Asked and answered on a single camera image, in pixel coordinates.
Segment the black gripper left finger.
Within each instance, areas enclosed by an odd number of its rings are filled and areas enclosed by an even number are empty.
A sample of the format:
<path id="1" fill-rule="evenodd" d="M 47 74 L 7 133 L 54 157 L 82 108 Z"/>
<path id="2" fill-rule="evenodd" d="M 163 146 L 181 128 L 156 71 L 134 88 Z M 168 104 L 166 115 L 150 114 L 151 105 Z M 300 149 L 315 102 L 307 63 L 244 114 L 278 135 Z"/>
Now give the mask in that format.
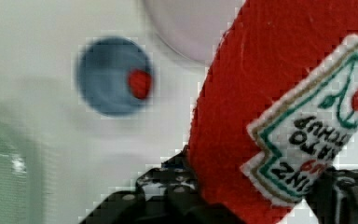
<path id="1" fill-rule="evenodd" d="M 187 159 L 188 145 L 175 156 L 152 168 L 137 178 L 136 190 L 142 192 L 147 200 L 154 196 L 163 196 L 168 187 L 186 186 L 198 189 L 197 175 Z"/>

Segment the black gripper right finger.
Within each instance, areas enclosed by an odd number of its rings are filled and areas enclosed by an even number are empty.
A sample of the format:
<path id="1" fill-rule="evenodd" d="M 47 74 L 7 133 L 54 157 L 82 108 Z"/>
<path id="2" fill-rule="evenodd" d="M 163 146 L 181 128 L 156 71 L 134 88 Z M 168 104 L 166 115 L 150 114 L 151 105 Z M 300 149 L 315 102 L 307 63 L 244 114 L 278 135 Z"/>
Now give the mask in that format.
<path id="1" fill-rule="evenodd" d="M 358 169 L 328 168 L 306 202 L 319 224 L 358 224 Z"/>

